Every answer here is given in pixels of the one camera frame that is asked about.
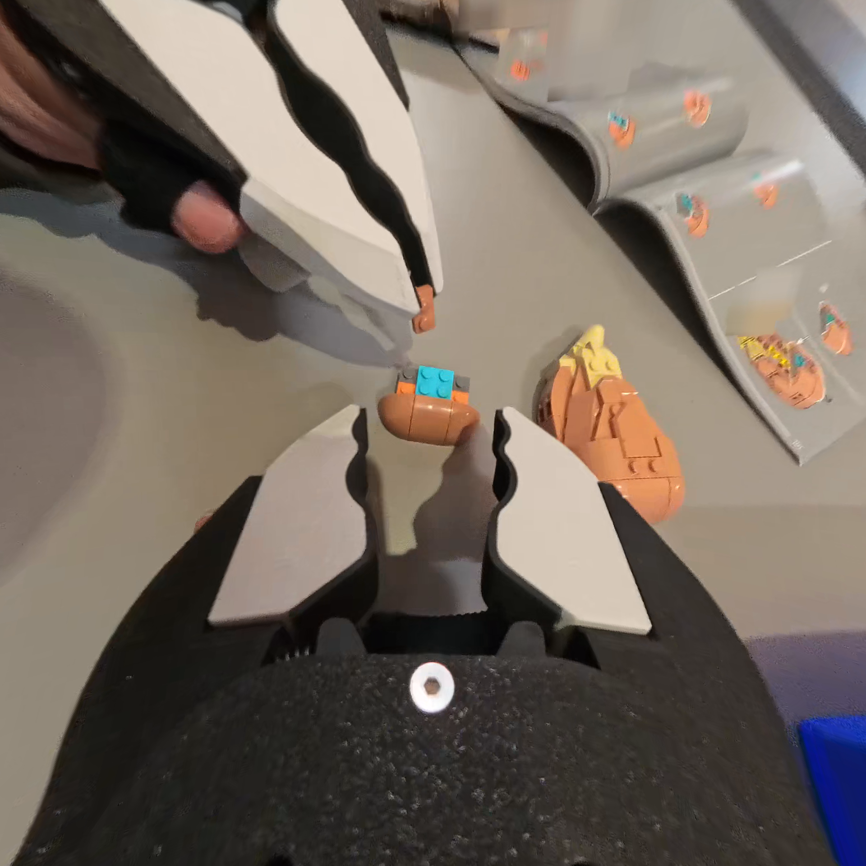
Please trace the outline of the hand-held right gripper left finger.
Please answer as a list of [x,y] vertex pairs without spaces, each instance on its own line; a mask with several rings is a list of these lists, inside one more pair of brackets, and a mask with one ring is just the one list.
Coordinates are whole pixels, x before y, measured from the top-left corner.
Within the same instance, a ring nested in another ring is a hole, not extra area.
[[357,621],[378,591],[366,411],[348,405],[265,471],[208,614],[211,626]]

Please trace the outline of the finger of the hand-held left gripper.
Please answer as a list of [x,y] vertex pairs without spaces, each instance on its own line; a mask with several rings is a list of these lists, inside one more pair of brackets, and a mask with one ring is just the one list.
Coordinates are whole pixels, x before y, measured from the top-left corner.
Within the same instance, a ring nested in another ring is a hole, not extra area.
[[398,273],[412,289],[439,294],[427,172],[377,2],[273,2],[269,54],[301,129],[396,244]]
[[418,312],[396,244],[362,213],[341,169],[276,119],[275,79],[253,71],[238,12],[208,2],[102,3],[151,59],[167,60],[181,94],[249,172],[240,216],[263,246],[243,247],[243,256],[258,279],[283,290],[296,267],[364,304]]

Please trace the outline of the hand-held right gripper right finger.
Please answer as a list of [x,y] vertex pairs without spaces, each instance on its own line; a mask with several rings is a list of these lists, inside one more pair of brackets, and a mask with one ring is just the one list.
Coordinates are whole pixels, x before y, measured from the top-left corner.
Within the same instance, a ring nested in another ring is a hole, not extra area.
[[646,636],[652,625],[595,475],[512,407],[493,422],[482,598],[506,622]]

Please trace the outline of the brown tan brick model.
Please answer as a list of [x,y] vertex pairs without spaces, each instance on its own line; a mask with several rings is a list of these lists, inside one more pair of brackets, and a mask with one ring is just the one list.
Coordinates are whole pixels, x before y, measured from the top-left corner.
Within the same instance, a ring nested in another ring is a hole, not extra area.
[[685,498],[674,443],[623,375],[601,325],[588,328],[539,386],[536,423],[649,524],[673,517]]

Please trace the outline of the small brown blue brick assembly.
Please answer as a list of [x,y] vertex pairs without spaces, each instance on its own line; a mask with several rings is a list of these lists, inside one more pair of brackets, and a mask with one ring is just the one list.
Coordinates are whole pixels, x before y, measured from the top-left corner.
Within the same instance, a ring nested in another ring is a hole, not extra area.
[[435,446],[455,446],[480,423],[470,403],[470,378],[425,364],[405,364],[393,392],[378,400],[378,417],[396,438]]

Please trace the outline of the blue plastic bin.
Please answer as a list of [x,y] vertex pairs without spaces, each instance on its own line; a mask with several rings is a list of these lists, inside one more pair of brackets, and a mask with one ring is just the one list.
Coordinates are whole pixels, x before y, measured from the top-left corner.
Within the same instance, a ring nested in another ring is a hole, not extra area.
[[865,716],[802,720],[797,735],[837,863],[865,864]]

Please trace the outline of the grey desk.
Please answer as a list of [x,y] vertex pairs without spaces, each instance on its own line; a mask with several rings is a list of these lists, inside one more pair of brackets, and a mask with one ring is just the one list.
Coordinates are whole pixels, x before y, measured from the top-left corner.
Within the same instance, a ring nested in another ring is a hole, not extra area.
[[[627,222],[503,114],[449,50],[391,36],[433,187],[445,290],[424,363],[470,376],[485,424],[526,411],[594,323],[673,438],[660,535],[749,644],[786,720],[864,712],[864,427],[799,468],[687,330]],[[350,403],[370,408],[380,604],[481,604],[490,433],[452,459],[385,433],[388,356],[326,288],[276,297],[229,256],[135,232],[108,203],[2,193],[2,864],[16,858],[82,687],[156,572],[248,476]]]

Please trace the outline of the person's left hand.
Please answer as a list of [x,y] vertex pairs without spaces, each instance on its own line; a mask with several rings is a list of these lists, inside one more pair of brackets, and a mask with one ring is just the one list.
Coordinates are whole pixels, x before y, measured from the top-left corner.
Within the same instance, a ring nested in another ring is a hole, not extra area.
[[109,160],[106,126],[91,105],[25,47],[4,9],[1,21],[2,140],[14,152],[27,152],[37,166],[100,175],[123,196],[131,191],[128,216],[142,228],[170,232],[208,254],[237,246],[247,228],[230,204],[203,180],[169,167],[154,146],[121,146],[134,157],[129,165]]

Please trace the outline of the grey instruction booklet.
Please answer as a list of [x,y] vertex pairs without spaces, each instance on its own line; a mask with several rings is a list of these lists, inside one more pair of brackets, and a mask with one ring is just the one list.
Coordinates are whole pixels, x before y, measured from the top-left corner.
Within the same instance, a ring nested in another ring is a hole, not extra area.
[[569,145],[799,465],[864,422],[864,172],[735,2],[376,2]]

